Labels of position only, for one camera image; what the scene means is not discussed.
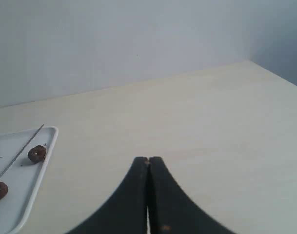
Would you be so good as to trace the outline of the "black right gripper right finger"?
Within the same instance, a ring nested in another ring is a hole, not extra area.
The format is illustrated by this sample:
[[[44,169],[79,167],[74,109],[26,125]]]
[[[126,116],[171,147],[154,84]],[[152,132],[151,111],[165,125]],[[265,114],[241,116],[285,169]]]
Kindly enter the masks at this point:
[[[152,234],[232,234],[177,184],[161,157],[149,158],[148,214]]]

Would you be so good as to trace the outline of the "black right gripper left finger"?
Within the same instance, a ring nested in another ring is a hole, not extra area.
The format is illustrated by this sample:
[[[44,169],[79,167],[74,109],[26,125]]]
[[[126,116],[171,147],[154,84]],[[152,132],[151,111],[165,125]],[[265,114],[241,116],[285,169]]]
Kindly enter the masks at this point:
[[[146,182],[148,172],[148,159],[136,157],[121,184],[106,202],[69,233],[147,233]]]

